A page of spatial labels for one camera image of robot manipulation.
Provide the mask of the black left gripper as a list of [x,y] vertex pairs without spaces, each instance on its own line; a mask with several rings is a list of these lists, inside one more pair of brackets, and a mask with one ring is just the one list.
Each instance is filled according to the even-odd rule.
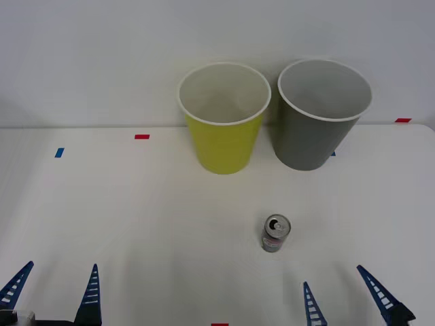
[[[18,313],[15,311],[15,306],[33,266],[33,261],[29,261],[1,289],[1,321],[18,321]],[[75,325],[102,325],[99,270],[96,264],[92,267],[92,272],[74,322],[35,320],[35,326]]]

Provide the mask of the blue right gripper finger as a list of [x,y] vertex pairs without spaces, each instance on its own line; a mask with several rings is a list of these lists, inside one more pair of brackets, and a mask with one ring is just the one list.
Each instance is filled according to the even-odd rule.
[[366,268],[357,266],[381,316],[388,326],[408,326],[416,316],[397,300]]
[[303,295],[307,326],[327,326],[328,322],[322,314],[307,281],[303,283]]

